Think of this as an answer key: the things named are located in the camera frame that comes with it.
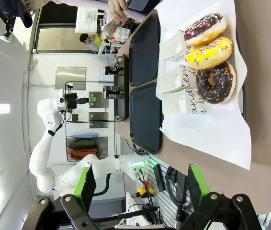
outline screw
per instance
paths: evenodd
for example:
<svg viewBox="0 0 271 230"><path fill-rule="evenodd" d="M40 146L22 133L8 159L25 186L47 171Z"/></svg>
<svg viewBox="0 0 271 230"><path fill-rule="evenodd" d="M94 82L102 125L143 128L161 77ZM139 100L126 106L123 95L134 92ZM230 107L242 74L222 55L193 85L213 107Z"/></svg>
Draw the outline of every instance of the screw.
<svg viewBox="0 0 271 230"><path fill-rule="evenodd" d="M242 201L243 201L243 197L238 196L238 197L237 197L237 201L238 201L238 202L242 202Z"/></svg>
<svg viewBox="0 0 271 230"><path fill-rule="evenodd" d="M217 194L212 194L211 199L216 200L217 199Z"/></svg>

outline yellow object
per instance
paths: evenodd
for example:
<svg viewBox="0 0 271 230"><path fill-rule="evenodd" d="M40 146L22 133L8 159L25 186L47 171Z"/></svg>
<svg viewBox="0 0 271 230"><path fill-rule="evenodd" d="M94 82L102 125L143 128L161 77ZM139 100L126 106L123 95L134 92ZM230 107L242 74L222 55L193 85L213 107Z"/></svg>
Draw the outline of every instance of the yellow object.
<svg viewBox="0 0 271 230"><path fill-rule="evenodd" d="M98 46L102 46L102 37L99 34L95 36L94 43Z"/></svg>
<svg viewBox="0 0 271 230"><path fill-rule="evenodd" d="M151 193L151 194L153 194L154 193L154 190L152 189L152 188L148 188L148 190L149 190L149 192ZM141 195L143 195L145 192L146 192L146 189L145 188L137 188L137 192L138 193L140 193Z"/></svg>
<svg viewBox="0 0 271 230"><path fill-rule="evenodd" d="M208 69L227 60L232 53L232 42L226 37L219 37L207 46L191 49L186 57L190 67Z"/></svg>

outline yellow frosted donut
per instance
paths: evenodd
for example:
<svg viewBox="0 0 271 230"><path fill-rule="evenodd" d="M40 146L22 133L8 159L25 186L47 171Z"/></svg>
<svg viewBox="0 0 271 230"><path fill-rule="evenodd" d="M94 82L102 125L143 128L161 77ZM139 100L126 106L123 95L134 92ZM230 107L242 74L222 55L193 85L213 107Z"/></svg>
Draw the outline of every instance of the yellow frosted donut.
<svg viewBox="0 0 271 230"><path fill-rule="evenodd" d="M193 69L208 69L226 61L232 54L232 42L226 37L216 38L207 46L189 51L186 61Z"/></svg>

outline brown tabletop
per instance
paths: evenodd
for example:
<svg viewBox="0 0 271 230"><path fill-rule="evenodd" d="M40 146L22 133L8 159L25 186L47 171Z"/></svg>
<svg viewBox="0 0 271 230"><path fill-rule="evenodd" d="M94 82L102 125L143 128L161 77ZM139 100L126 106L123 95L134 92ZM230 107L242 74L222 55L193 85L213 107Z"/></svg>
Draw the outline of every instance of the brown tabletop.
<svg viewBox="0 0 271 230"><path fill-rule="evenodd" d="M256 212L264 214L271 211L271 1L237 0L236 13L240 52L248 68L245 100L252 138L250 170L172 142L165 135L155 156L184 174L190 163L198 164L212 191L227 197L247 194ZM129 44L130 39L118 55L129 56ZM129 119L117 123L116 130L130 140Z"/></svg>

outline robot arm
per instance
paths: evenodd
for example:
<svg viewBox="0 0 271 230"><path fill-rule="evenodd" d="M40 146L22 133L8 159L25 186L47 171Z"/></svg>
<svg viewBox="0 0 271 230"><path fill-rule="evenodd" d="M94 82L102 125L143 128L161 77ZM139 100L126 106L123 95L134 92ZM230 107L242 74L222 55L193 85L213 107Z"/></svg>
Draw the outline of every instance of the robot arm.
<svg viewBox="0 0 271 230"><path fill-rule="evenodd" d="M141 164L142 158L136 154L112 156L102 160L89 154L60 176L56 176L52 169L47 168L51 142L63 120L60 112L65 110L66 102L63 90L60 90L59 97L41 100L37 105L37 113L42 118L46 129L31 154L29 169L36 176L37 185L41 192L49 193L53 188L62 191L75 187L83 168L90 165L92 165L95 179L112 172L126 172L133 180L137 180L136 176L139 173L137 168Z"/></svg>

